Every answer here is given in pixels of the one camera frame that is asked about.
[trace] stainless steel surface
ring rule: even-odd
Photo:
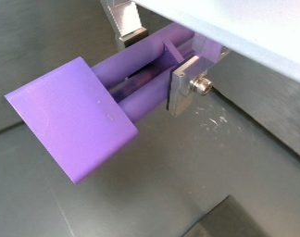
[[[116,37],[124,36],[142,27],[135,3],[131,1],[100,0]]]
[[[209,71],[215,89],[300,155],[300,83],[231,53]]]
[[[191,90],[199,95],[206,95],[211,89],[211,81],[199,75],[194,80],[190,81]]]
[[[140,27],[130,34],[116,37],[118,49],[122,50],[127,48],[130,45],[132,45],[135,42],[138,42],[147,36],[148,36],[148,30],[144,27]]]
[[[259,227],[300,237],[300,159],[210,92],[72,185],[25,126],[0,134],[0,237],[175,237],[231,194]]]

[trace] metal clamp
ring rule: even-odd
[[[194,34],[190,57],[171,71],[171,84],[167,98],[167,110],[176,117],[191,104],[193,94],[206,95],[211,81],[206,79],[207,70],[229,54],[230,50],[198,33]]]
[[[100,0],[115,31],[118,49],[122,50],[148,35],[142,26],[136,5],[127,0]]]

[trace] purple holder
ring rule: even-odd
[[[74,183],[134,138],[132,123],[166,99],[170,69],[183,60],[175,47],[191,37],[171,24],[91,69],[79,57],[5,95]],[[142,67],[116,104],[106,88]]]
[[[5,98],[75,183],[138,133],[80,57]]]

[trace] purple flap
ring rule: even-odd
[[[72,182],[138,131],[79,57],[5,95]]]

